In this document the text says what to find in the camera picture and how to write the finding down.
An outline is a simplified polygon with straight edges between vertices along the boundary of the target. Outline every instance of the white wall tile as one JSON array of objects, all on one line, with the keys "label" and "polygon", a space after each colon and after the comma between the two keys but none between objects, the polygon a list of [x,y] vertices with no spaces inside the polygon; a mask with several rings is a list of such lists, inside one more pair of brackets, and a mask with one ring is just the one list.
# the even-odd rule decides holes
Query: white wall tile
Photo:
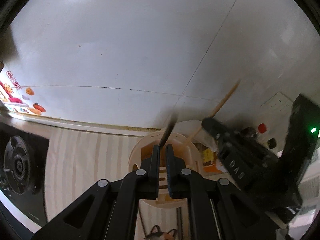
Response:
[{"label": "white wall tile", "polygon": [[184,95],[220,100],[242,78],[232,100],[252,107],[278,91],[314,96],[319,51],[319,35],[293,0],[237,0]]},{"label": "white wall tile", "polygon": [[180,95],[234,1],[31,0],[5,37],[5,63],[22,86]]},{"label": "white wall tile", "polygon": [[175,106],[178,122],[192,119],[202,120],[212,112],[217,104],[218,102],[201,98],[181,97]]}]

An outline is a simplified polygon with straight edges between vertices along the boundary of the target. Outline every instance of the beige plastic basket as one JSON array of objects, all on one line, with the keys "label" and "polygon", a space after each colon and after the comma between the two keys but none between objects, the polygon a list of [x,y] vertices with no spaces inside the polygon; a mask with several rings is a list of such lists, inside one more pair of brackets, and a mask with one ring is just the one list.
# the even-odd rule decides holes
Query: beige plastic basket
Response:
[{"label": "beige plastic basket", "polygon": [[[154,144],[159,144],[164,131],[154,132],[143,137],[133,148],[128,163],[129,172],[140,168],[141,161],[148,158],[152,154]],[[179,133],[172,133],[166,143],[172,144],[174,155],[182,158],[187,168],[199,172],[201,175],[204,173],[202,167],[202,160],[196,146],[190,142],[183,151],[179,151],[180,146],[186,141],[186,137]],[[175,208],[186,204],[186,200],[173,200],[169,197],[167,172],[166,172],[166,159],[165,147],[160,153],[160,172],[159,172],[159,196],[156,200],[143,200],[151,206],[158,208]]]}]

